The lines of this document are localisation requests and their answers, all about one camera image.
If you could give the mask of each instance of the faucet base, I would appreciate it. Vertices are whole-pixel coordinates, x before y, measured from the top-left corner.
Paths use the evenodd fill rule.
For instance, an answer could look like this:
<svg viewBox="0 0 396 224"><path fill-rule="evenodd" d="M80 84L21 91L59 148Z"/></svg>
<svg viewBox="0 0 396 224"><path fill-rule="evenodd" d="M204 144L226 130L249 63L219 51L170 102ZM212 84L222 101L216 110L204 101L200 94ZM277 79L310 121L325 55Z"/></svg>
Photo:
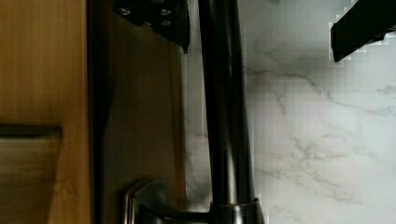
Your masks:
<svg viewBox="0 0 396 224"><path fill-rule="evenodd" d="M264 224L260 202L211 204L205 213L183 211L171 205L165 184L144 179L125 194L122 224Z"/></svg>

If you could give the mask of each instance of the wooden cabinet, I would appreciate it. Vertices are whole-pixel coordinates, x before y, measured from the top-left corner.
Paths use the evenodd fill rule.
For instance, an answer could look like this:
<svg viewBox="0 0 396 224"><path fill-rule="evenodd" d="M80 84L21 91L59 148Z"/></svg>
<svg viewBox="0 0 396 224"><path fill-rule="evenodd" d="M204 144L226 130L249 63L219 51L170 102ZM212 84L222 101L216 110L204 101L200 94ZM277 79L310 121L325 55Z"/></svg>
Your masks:
<svg viewBox="0 0 396 224"><path fill-rule="evenodd" d="M86 20L83 0L0 1L0 124L62 128L55 181L46 211L47 222L51 224L91 222ZM25 143L23 148L31 150L30 154L14 150L17 144L2 142L0 150L8 154L14 151L20 162L29 161L32 150L43 148L42 153L34 154L42 156L42 162L50 154L45 153L48 148L45 142L32 143L30 149L29 143ZM18 178L22 175L16 168L19 164L16 161L13 165L14 177ZM2 162L0 170L2 166L12 164ZM5 185L0 179L0 191ZM49 191L37 190L31 199L42 197L37 200L46 201L48 193L44 192ZM9 203L2 204L2 212L12 209L10 200L2 194L0 197L1 203ZM9 199L12 197L20 198L8 194Z"/></svg>
<svg viewBox="0 0 396 224"><path fill-rule="evenodd" d="M0 176L11 169L14 186L36 192L12 210L20 191L6 191L0 178L0 223L23 223L13 216L32 204L43 205L32 218L45 223L118 223L118 198L140 177L164 179L182 206L178 69L178 48L119 18L111 0L1 0L0 126L62 133L55 142L0 137ZM50 184L24 181L23 163L42 165L48 172L33 176Z"/></svg>

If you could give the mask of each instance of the dark metal faucet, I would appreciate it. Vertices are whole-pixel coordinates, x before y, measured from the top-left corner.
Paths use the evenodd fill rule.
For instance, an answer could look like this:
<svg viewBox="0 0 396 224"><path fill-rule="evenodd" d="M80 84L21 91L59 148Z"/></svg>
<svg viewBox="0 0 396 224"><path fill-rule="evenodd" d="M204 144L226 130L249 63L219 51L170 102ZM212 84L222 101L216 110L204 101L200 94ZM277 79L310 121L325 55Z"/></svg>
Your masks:
<svg viewBox="0 0 396 224"><path fill-rule="evenodd" d="M117 5L121 16L135 24L137 18L130 12L138 1L146 0L123 1L125 5ZM173 5L168 5L166 10L172 13L172 8L187 9L175 5L175 2L172 1ZM153 7L161 11L164 6ZM147 179L126 193L122 224L264 223L260 202L254 194L237 0L200 0L199 12L213 192L210 210L206 213L178 210L167 201L164 183ZM155 24L157 19L142 20L154 27L161 27ZM167 25L155 31L161 34L177 30L180 29ZM165 37L190 40L178 38L180 34L186 32Z"/></svg>

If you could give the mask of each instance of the gray marble veining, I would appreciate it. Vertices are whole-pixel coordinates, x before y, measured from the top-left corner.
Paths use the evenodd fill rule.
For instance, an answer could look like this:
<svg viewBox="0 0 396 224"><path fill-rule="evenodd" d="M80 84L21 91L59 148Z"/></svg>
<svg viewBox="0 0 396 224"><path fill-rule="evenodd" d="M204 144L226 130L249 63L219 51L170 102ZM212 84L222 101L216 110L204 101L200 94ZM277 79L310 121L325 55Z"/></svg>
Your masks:
<svg viewBox="0 0 396 224"><path fill-rule="evenodd" d="M257 197L267 223L392 224L396 34L334 63L330 29L356 1L239 2ZM191 210L211 198L197 1L182 55Z"/></svg>

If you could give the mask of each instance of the wooden cabinet door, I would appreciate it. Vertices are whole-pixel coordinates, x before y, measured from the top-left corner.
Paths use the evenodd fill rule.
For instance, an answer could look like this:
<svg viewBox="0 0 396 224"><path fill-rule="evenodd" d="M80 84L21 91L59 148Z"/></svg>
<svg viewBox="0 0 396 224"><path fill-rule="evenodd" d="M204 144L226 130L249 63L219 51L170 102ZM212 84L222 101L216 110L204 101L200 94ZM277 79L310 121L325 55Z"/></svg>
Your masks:
<svg viewBox="0 0 396 224"><path fill-rule="evenodd" d="M0 1L0 124L62 128L53 224L91 222L86 18L84 0Z"/></svg>

